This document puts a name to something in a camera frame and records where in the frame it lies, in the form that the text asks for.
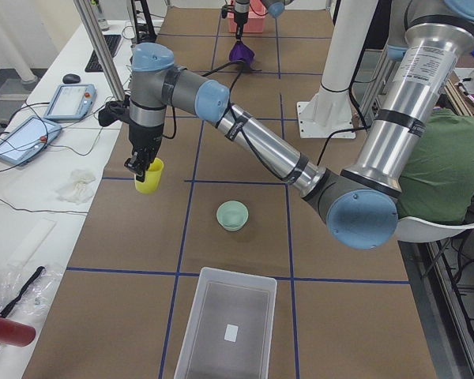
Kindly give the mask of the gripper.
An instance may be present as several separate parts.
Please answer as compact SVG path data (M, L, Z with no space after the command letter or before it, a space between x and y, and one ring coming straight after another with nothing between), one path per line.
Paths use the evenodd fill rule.
M128 139L132 145L132 155L127 158L124 167L132 172L135 180L143 182L145 171L154 162L163 139L164 124L141 126L136 122L129 124Z
M250 9L249 2L235 2L234 3L234 20L236 24L247 23L249 9Z

